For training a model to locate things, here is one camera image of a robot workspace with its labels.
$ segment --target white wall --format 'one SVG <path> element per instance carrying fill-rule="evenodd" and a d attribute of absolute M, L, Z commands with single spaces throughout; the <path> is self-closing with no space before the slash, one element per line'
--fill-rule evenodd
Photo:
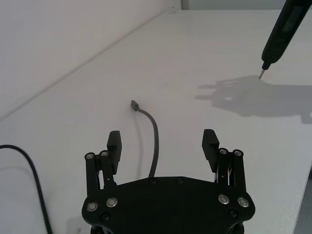
<path fill-rule="evenodd" d="M 286 0 L 183 0 L 190 10 L 282 9 Z"/>
<path fill-rule="evenodd" d="M 1 0 L 0 120 L 174 6 L 175 0 Z"/>

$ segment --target black cord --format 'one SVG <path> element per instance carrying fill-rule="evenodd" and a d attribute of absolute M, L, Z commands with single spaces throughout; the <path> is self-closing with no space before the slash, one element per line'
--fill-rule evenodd
<path fill-rule="evenodd" d="M 134 100 L 131 101 L 131 107 L 135 111 L 139 111 L 139 112 L 143 113 L 144 115 L 146 115 L 147 118 L 150 119 L 150 121 L 152 122 L 152 125 L 153 125 L 153 129 L 154 129 L 154 156 L 153 156 L 150 174 L 148 175 L 148 177 L 151 178 L 151 177 L 155 176 L 155 171 L 156 171 L 157 162 L 158 162 L 158 154 L 159 154 L 159 137 L 158 137 L 157 124 L 156 124 L 156 121 L 154 120 L 154 118 L 149 113 L 147 113 L 146 111 L 139 108 L 136 101 L 134 101 Z"/>
<path fill-rule="evenodd" d="M 35 178 L 35 182 L 36 182 L 36 186 L 37 186 L 37 191 L 38 191 L 38 196 L 39 196 L 39 201 L 40 201 L 42 214 L 43 214 L 43 219 L 44 219 L 45 227 L 47 229 L 47 233 L 48 234 L 53 234 L 52 233 L 51 224 L 50 224 L 50 221 L 49 221 L 49 216 L 48 216 L 48 213 L 47 213 L 47 209 L 45 207 L 45 203 L 44 203 L 44 199 L 43 199 L 43 194 L 42 194 L 42 190 L 41 190 L 38 174 L 37 174 L 36 168 L 35 168 L 32 160 L 30 159 L 30 157 L 28 156 L 28 154 L 24 150 L 22 150 L 21 148 L 19 148 L 17 146 L 14 146 L 14 145 L 0 145 L 0 149 L 16 150 L 16 151 L 20 152 L 26 158 L 26 160 L 29 163 L 29 166 L 31 167 L 31 170 L 33 171 L 33 174 L 34 174 L 34 178 Z"/>

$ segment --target black screwdriver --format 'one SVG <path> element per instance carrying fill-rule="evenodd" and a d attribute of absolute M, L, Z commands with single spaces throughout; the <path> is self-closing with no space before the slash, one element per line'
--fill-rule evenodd
<path fill-rule="evenodd" d="M 282 57 L 311 4 L 312 0 L 287 0 L 285 2 L 262 52 L 263 65 L 259 79 L 272 63 Z"/>

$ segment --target cable connector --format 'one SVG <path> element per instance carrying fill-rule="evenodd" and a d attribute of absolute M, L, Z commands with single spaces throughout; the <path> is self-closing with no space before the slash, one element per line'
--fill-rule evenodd
<path fill-rule="evenodd" d="M 138 111 L 138 109 L 140 109 L 138 103 L 134 100 L 131 101 L 131 107 L 134 109 L 134 111 Z"/>

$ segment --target wire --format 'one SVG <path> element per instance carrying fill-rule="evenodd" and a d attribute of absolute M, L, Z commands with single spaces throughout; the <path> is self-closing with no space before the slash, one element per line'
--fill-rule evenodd
<path fill-rule="evenodd" d="M 153 155 L 153 161 L 152 161 L 152 165 L 151 165 L 150 174 L 148 175 L 148 177 L 151 178 L 151 177 L 155 176 L 155 171 L 156 171 L 157 162 L 158 162 L 158 154 L 159 154 L 159 136 L 158 136 L 157 124 L 156 124 L 156 121 L 154 120 L 154 118 L 149 113 L 147 113 L 146 111 L 139 108 L 136 101 L 134 101 L 134 100 L 131 101 L 131 107 L 135 111 L 139 111 L 142 114 L 146 115 L 147 118 L 150 119 L 150 121 L 152 122 L 152 125 L 153 125 L 153 129 L 154 129 L 154 155 Z"/>
<path fill-rule="evenodd" d="M 42 215 L 43 215 L 43 219 L 44 219 L 44 223 L 45 223 L 45 227 L 46 227 L 47 233 L 48 234 L 53 234 L 52 228 L 51 228 L 51 224 L 50 224 L 50 221 L 49 221 L 49 215 L 48 215 L 47 209 L 45 207 L 45 203 L 44 203 L 44 199 L 43 199 L 43 194 L 42 194 L 42 190 L 41 190 L 38 174 L 37 174 L 36 168 L 35 168 L 32 160 L 30 159 L 30 157 L 28 156 L 28 154 L 24 150 L 22 150 L 21 148 L 19 148 L 17 146 L 14 146 L 14 145 L 0 145 L 0 149 L 16 150 L 16 151 L 20 152 L 26 158 L 26 160 L 29 163 L 29 166 L 31 167 L 31 170 L 33 171 L 33 174 L 34 174 L 34 178 L 35 178 L 35 182 L 36 182 L 36 186 L 37 186 L 37 191 L 38 191 L 38 196 L 39 196 L 39 201 L 40 201 L 40 206 L 41 206 Z"/>

